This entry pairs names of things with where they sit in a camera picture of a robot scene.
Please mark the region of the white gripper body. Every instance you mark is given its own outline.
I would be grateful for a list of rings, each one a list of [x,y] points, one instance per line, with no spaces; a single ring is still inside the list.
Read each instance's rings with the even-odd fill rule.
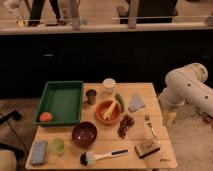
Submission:
[[[177,113],[173,110],[172,103],[170,103],[165,96],[160,95],[158,100],[162,111],[163,125],[168,127],[174,122]]]

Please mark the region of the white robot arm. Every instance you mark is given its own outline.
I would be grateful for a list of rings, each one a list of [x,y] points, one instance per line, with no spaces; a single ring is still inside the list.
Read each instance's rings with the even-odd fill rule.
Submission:
[[[191,63],[167,73],[166,87],[158,96],[164,126],[174,121],[176,110],[185,102],[192,103],[213,118],[213,88],[204,84],[207,78],[208,71],[200,63]]]

